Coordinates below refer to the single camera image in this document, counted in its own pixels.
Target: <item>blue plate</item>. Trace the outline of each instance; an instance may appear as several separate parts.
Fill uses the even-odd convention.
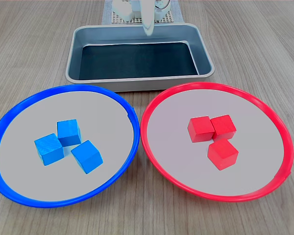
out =
[[[18,193],[16,193],[14,190],[12,190],[3,180],[1,173],[0,173],[0,192],[6,196],[7,198],[11,199],[14,202],[17,202],[22,205],[30,206],[30,207],[38,207],[38,208],[55,208],[55,207],[62,207],[67,206],[71,204],[75,204],[81,201],[84,201],[100,192],[108,188],[110,185],[112,185],[129,167],[131,162],[134,159],[134,156],[137,152],[139,140],[140,140],[140,127],[138,118],[136,116],[136,113],[134,111],[134,108],[132,108],[129,103],[124,100],[121,96],[118,94],[106,90],[104,88],[90,86],[90,85],[67,85],[67,86],[60,86],[51,88],[42,92],[39,92],[21,103],[17,104],[14,108],[12,108],[7,114],[3,116],[3,118],[0,120],[0,142],[2,140],[2,137],[9,126],[9,124],[12,122],[12,120],[24,109],[28,108],[29,106],[41,101],[42,99],[45,99],[47,97],[61,94],[61,93],[68,93],[68,92],[95,92],[99,94],[103,94],[105,96],[108,96],[115,101],[117,101],[120,105],[124,107],[124,109],[127,111],[128,118],[130,119],[130,122],[133,127],[133,133],[134,133],[134,139],[133,139],[133,145],[130,150],[130,153],[125,161],[125,163],[122,165],[120,170],[112,176],[106,183],[101,185],[100,187],[96,188],[95,190],[73,198],[69,200],[63,200],[63,201],[38,201],[26,198]]]

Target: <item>wood grain surface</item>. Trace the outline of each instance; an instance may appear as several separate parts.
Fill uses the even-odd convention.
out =
[[[103,1],[0,1],[0,119],[23,99],[69,84],[73,31],[101,23]],[[208,81],[243,89],[272,107],[294,142],[294,1],[180,1],[216,66]],[[121,94],[139,119],[159,92]],[[21,206],[0,194],[0,235],[294,235],[294,165],[272,194],[219,203],[175,187],[142,145],[126,173],[82,203]]]

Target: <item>cube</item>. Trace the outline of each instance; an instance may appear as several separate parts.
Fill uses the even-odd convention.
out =
[[[219,170],[234,165],[238,154],[238,150],[227,139],[216,141],[208,148],[208,158]]]
[[[85,141],[72,149],[71,152],[86,174],[90,173],[103,163],[101,154],[90,141]]]
[[[35,140],[35,145],[40,159],[44,165],[50,165],[62,158],[64,158],[64,151],[62,144],[58,140],[55,133]]]
[[[208,116],[192,118],[187,129],[193,143],[209,141],[215,132]]]
[[[212,118],[211,123],[215,129],[215,133],[212,136],[212,139],[214,141],[218,141],[221,139],[229,140],[234,136],[236,132],[236,128],[230,115]]]
[[[77,120],[67,120],[57,122],[58,139],[63,147],[82,143],[80,129]]]

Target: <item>red cube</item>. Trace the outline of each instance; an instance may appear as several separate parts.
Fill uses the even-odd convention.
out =
[[[187,129],[193,143],[209,141],[215,132],[208,116],[192,118]]]
[[[236,128],[230,115],[212,118],[211,123],[215,129],[215,133],[212,136],[212,139],[214,141],[218,141],[221,139],[229,140],[234,136],[236,132]]]
[[[208,158],[219,169],[223,170],[236,163],[239,152],[227,139],[209,145]]]

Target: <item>blue cube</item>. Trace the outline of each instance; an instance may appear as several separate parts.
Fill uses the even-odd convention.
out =
[[[58,140],[55,133],[35,140],[35,145],[40,159],[44,165],[50,165],[62,158],[64,158],[64,151],[62,144]]]
[[[85,141],[81,145],[72,149],[71,152],[86,174],[103,163],[101,154],[90,141]]]
[[[57,122],[58,139],[63,147],[82,143],[77,120]]]

